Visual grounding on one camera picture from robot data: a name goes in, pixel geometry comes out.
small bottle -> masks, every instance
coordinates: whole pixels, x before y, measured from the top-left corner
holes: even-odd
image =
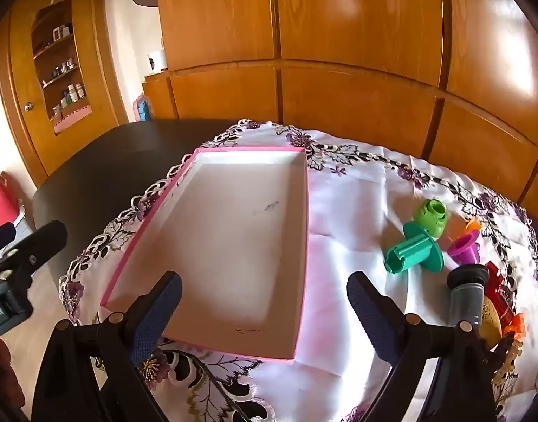
[[[85,97],[85,92],[83,91],[82,83],[76,83],[76,91],[78,92],[78,97],[81,100]]]
[[[76,93],[76,88],[74,87],[74,84],[70,84],[67,86],[68,91],[70,92],[70,98],[72,102],[76,102],[78,100],[78,94]]]

floor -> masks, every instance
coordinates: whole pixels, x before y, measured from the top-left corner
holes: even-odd
[[[34,387],[46,345],[54,325],[66,317],[46,266],[34,274],[29,300],[34,308],[31,318],[2,336],[11,351],[11,365],[25,394],[23,411],[27,417],[31,417]]]

teal toy spool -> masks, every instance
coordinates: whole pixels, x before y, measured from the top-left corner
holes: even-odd
[[[447,208],[439,200],[426,200],[413,214],[413,220],[423,226],[433,238],[440,238],[447,226]]]
[[[401,273],[417,264],[433,273],[442,270],[444,259],[441,249],[424,226],[416,222],[406,222],[404,236],[405,241],[386,252],[384,265],[389,273]]]

white lace tablecloth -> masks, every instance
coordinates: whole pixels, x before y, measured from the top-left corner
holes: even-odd
[[[446,168],[292,126],[242,120],[204,146],[236,145],[306,149],[309,243],[298,352],[293,362],[260,362],[166,341],[142,364],[142,372],[170,420],[240,421],[221,389],[257,421],[350,420],[353,409],[365,408],[377,395],[389,365],[377,359],[351,309],[347,277],[362,270],[402,311],[444,325],[448,269],[433,274],[414,267],[392,275],[383,264],[383,250],[401,241],[404,222],[427,198],[438,198],[452,214],[479,218],[481,262],[491,260],[501,268],[505,296],[525,315],[523,354],[514,372],[494,387],[499,420],[520,418],[538,388],[538,244],[522,208]],[[174,166],[166,179],[134,197],[71,263],[60,294],[72,321],[90,324],[99,319],[99,301],[113,269],[180,167]],[[435,366],[436,360],[428,360],[405,420],[419,414]]]

pink box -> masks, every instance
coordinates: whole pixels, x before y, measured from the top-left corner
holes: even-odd
[[[302,148],[200,148],[132,238],[101,300],[126,311],[167,270],[183,297],[167,338],[239,356],[291,360],[307,255]]]

